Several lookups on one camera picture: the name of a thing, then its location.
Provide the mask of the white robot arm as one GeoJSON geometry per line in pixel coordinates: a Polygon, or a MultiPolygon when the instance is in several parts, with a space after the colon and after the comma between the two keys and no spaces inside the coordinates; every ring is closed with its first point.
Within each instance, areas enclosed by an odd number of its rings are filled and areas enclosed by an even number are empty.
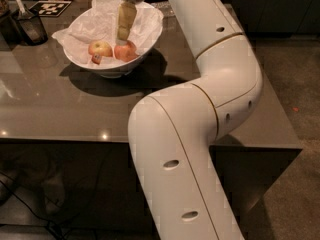
{"type": "Polygon", "coordinates": [[[263,76],[240,24],[220,0],[169,0],[199,78],[153,92],[133,108],[128,138],[161,240],[245,240],[209,147],[239,127],[263,76]]]}

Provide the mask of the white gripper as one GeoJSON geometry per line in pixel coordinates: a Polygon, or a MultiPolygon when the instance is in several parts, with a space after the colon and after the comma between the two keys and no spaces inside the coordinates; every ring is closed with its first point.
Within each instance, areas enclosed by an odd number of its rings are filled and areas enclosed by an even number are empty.
{"type": "Polygon", "coordinates": [[[141,3],[144,0],[125,0],[118,7],[118,19],[116,30],[116,43],[125,45],[130,35],[131,28],[137,15],[136,6],[133,3],[141,3]]]}

